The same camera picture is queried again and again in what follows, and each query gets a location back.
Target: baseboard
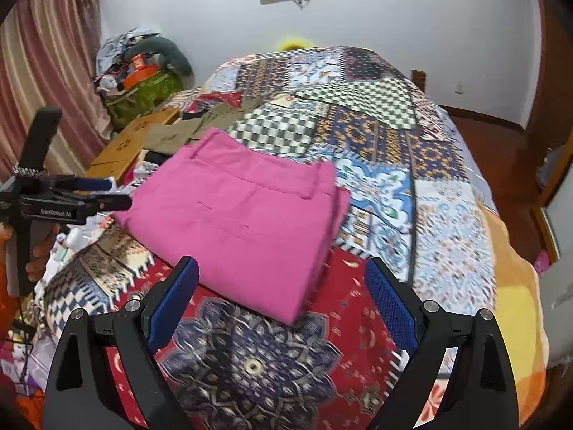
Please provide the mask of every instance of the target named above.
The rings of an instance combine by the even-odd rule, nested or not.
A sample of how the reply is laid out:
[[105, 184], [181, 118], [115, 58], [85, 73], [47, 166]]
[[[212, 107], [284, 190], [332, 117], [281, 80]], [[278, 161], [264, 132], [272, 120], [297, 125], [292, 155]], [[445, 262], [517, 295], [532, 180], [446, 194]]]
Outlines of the baseboard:
[[490, 114], [478, 113], [477, 111], [464, 110], [463, 108], [456, 108], [454, 106], [440, 105], [445, 109], [450, 116], [457, 116], [458, 118], [468, 118], [471, 120], [482, 121], [484, 123], [495, 124], [501, 126], [502, 128], [508, 128], [516, 130], [523, 134], [525, 131], [523, 126], [513, 121], [502, 120], [497, 116], [491, 116]]

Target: pink fabric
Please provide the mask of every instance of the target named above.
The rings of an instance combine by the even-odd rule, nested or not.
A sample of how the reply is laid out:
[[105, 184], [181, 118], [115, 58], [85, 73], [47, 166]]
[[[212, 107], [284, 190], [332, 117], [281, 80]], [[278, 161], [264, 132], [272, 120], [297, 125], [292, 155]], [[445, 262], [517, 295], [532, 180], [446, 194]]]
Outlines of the pink fabric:
[[116, 220], [171, 265], [194, 257], [209, 289], [292, 324], [348, 207], [334, 178], [330, 162], [264, 155], [210, 128], [142, 184]]

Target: bed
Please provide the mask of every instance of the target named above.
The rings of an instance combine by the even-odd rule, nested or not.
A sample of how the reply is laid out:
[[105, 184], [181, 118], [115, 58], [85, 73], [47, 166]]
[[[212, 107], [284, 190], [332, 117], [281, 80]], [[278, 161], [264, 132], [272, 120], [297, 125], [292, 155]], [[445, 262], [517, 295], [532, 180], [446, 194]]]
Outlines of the bed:
[[[231, 137], [302, 163], [333, 161], [351, 205], [293, 327], [197, 289], [156, 356], [197, 428], [365, 428], [408, 361], [365, 289], [371, 256], [448, 311], [495, 312], [525, 422], [545, 383], [537, 275], [509, 245], [489, 187], [446, 111], [379, 55], [357, 47], [235, 59], [165, 107], [183, 108], [213, 91], [260, 97], [263, 104], [230, 128]], [[272, 130], [281, 121], [304, 125], [295, 145], [255, 128]], [[138, 169], [155, 168], [144, 162]], [[73, 309], [116, 310], [171, 269], [110, 218], [94, 239], [46, 288], [43, 307], [55, 336]], [[119, 356], [108, 353], [127, 415], [142, 423]], [[434, 417], [455, 354], [446, 353], [418, 424]]]

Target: striped curtain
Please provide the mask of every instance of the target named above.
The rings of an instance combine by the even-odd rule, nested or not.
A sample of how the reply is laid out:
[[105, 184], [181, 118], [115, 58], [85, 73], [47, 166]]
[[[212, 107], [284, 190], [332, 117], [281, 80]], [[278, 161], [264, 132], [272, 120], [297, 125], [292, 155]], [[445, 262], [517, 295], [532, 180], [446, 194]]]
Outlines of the striped curtain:
[[35, 111], [63, 110], [50, 173], [82, 174], [111, 132], [92, 79], [99, 0], [18, 0], [0, 27], [0, 181], [11, 175]]

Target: wooden floor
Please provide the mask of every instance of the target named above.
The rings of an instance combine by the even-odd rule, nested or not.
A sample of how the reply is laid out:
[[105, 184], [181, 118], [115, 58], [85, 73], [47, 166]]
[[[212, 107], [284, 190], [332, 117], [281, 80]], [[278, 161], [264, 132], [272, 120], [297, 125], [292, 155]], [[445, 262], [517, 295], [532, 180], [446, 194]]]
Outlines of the wooden floor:
[[533, 263], [543, 248], [531, 214], [540, 191], [535, 184], [537, 163], [528, 154], [523, 136], [482, 121], [456, 117], [452, 120], [492, 189], [512, 247]]

